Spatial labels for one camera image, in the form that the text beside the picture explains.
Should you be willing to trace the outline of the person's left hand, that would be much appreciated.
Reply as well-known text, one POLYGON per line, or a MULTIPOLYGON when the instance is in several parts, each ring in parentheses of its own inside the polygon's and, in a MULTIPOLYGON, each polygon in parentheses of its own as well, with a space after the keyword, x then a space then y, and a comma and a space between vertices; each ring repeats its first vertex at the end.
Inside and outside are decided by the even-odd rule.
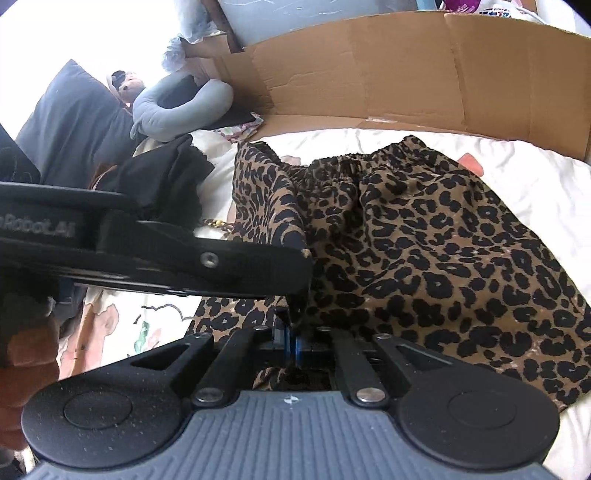
POLYGON ((1 303, 1 446, 22 450, 25 404, 59 376, 59 328, 46 300, 8 293, 1 303))

